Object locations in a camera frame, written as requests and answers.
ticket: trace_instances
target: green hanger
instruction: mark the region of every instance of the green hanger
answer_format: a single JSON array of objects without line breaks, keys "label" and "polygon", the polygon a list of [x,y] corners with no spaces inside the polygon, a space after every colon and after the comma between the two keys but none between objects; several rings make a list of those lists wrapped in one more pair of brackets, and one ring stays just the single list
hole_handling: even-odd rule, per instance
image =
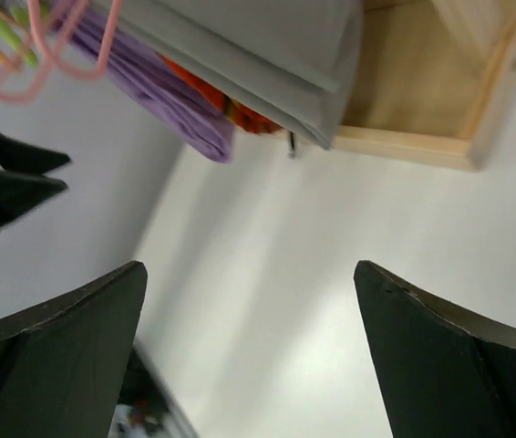
[{"label": "green hanger", "polygon": [[[11,28],[11,26],[0,16],[0,37],[5,41],[13,50],[18,50],[22,45],[23,41],[19,35]],[[25,62],[36,68],[39,65],[39,60],[36,54],[31,50],[27,50],[23,54]]]},{"label": "green hanger", "polygon": [[[9,6],[9,12],[13,19],[21,26],[31,27],[31,21],[29,19],[29,11],[27,11],[26,7],[20,5],[12,5]],[[41,14],[41,18],[46,18],[49,15],[49,4],[41,2],[39,4],[39,13]]]}]

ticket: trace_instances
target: black object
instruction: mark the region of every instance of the black object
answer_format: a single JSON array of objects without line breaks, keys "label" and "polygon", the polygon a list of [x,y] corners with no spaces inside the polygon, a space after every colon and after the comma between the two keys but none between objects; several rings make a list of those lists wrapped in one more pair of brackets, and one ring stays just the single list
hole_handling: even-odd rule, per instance
[{"label": "black object", "polygon": [[370,262],[355,281],[396,438],[516,437],[516,328]]},{"label": "black object", "polygon": [[66,190],[64,182],[43,173],[70,162],[65,153],[48,151],[0,133],[0,228]]},{"label": "black object", "polygon": [[296,158],[296,137],[294,132],[288,131],[288,156]]},{"label": "black object", "polygon": [[132,262],[0,319],[0,438],[105,438],[147,274]]},{"label": "black object", "polygon": [[135,349],[124,374],[119,404],[133,406],[138,411],[138,416],[142,417],[140,423],[149,435],[162,430],[163,420],[170,414],[167,400]]}]

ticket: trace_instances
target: white wall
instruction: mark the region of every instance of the white wall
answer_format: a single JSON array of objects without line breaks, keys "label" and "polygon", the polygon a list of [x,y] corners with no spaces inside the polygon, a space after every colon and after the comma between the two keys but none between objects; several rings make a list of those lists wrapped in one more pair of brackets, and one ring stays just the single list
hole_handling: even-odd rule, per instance
[{"label": "white wall", "polygon": [[73,160],[54,173],[67,192],[0,232],[2,317],[129,261],[181,141],[107,80],[58,74],[33,104],[0,104],[0,131]]},{"label": "white wall", "polygon": [[371,259],[516,326],[516,107],[465,173],[240,138],[181,156],[139,336],[202,438],[389,436],[352,276]]}]

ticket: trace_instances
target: orange fabric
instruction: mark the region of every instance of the orange fabric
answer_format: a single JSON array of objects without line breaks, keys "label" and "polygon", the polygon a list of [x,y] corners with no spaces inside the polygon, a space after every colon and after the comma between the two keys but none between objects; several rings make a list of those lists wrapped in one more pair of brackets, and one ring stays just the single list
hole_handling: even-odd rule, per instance
[{"label": "orange fabric", "polygon": [[191,74],[188,70],[175,64],[170,59],[160,55],[171,70],[175,72],[184,82],[197,89],[214,107],[222,111],[223,114],[235,125],[253,134],[263,134],[277,132],[282,127],[273,121],[258,114],[240,102],[230,99],[213,85],[208,84],[201,78]]}]

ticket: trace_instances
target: gray fabric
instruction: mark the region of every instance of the gray fabric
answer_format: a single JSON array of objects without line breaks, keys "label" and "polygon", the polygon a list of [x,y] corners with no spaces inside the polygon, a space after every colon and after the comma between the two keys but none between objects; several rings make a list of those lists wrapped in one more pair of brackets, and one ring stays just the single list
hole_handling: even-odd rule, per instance
[{"label": "gray fabric", "polygon": [[360,0],[128,0],[120,28],[329,148],[355,76],[361,19]]}]

